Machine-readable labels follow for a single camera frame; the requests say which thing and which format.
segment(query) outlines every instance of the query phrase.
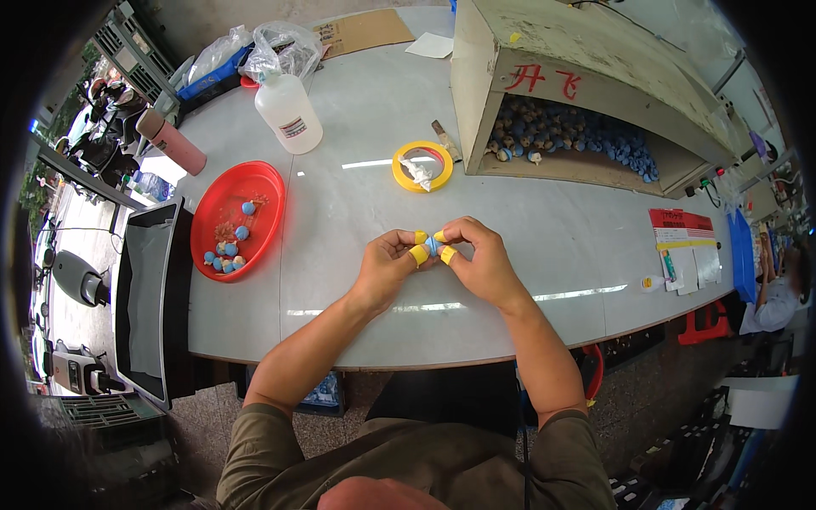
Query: red chinese characters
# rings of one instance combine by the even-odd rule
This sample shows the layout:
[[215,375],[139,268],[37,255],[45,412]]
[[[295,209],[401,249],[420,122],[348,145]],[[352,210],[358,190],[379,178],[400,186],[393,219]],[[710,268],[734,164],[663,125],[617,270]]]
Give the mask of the red chinese characters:
[[510,91],[519,86],[521,82],[525,81],[526,79],[529,79],[530,89],[528,90],[528,92],[532,92],[533,89],[535,88],[535,84],[538,83],[539,80],[543,81],[546,79],[539,73],[541,73],[541,66],[538,64],[517,65],[516,72],[511,75],[515,78],[516,81],[513,82],[511,86],[506,86],[504,90]]
[[564,97],[568,100],[575,99],[575,89],[578,87],[575,83],[581,79],[580,76],[575,76],[575,73],[567,73],[566,71],[556,71],[558,74],[563,74],[566,76],[566,81],[564,81]]

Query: table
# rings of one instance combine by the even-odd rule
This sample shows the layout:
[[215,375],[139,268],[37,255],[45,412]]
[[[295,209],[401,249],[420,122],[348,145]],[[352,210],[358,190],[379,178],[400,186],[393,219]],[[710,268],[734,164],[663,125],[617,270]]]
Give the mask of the table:
[[[397,12],[416,37],[453,37],[455,18],[447,7]],[[393,154],[411,141],[435,141],[434,119],[459,139],[450,62],[405,53],[407,46],[338,56],[307,78],[324,136],[302,156],[283,150],[256,112],[251,89],[230,91],[184,119],[180,131],[208,157],[201,174],[178,182],[177,193],[191,211],[218,175],[249,160],[271,163],[287,193],[272,253],[251,277],[227,285],[193,269],[192,353],[259,361],[351,287],[369,240],[391,228],[434,233],[461,215],[503,236],[519,278],[571,347],[659,324],[733,290],[725,214],[705,194],[674,201],[591,184],[466,176],[461,163],[435,193],[399,187],[391,174]],[[389,164],[353,165],[378,160]],[[642,277],[661,273],[648,214],[655,207],[712,218],[722,245],[722,283],[686,296],[640,292]],[[462,248],[466,255],[468,248]],[[498,312],[439,263],[412,275],[393,308],[369,324],[336,365],[405,370],[513,354]]]

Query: seated worker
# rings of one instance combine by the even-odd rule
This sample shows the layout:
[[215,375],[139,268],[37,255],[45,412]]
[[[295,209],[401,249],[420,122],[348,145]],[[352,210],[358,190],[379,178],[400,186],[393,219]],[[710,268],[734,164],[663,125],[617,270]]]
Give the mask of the seated worker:
[[768,234],[760,234],[762,274],[756,279],[756,304],[739,300],[735,291],[721,299],[728,317],[731,334],[748,335],[784,329],[793,318],[799,303],[807,303],[810,297],[810,261],[805,251],[792,248],[779,256],[779,271],[774,271],[774,258]]
[[[502,238],[468,216],[435,237],[471,243],[472,260],[447,245],[429,254],[415,245],[424,233],[387,232],[366,246],[351,290],[264,357],[233,425],[221,508],[615,508],[578,367],[513,272]],[[529,463],[514,455],[521,410],[511,361],[398,372],[355,441],[304,460],[293,409],[435,255],[507,324],[539,418]]]

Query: olive shirt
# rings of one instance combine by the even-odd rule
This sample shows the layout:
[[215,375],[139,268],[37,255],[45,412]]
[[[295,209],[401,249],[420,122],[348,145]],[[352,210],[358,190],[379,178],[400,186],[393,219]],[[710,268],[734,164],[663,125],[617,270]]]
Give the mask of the olive shirt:
[[[224,509],[315,508],[349,477],[393,478],[449,508],[524,508],[524,464],[508,437],[464,424],[406,420],[309,460],[279,409],[238,414],[216,499]],[[586,415],[550,418],[530,454],[531,508],[615,508]]]

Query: bottle label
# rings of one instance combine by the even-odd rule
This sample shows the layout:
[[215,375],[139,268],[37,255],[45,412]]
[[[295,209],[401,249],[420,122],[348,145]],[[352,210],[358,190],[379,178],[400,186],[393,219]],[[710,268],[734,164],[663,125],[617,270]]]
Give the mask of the bottle label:
[[306,122],[304,122],[302,118],[298,117],[285,126],[280,126],[278,129],[283,131],[283,135],[286,138],[294,138],[300,133],[306,131]]

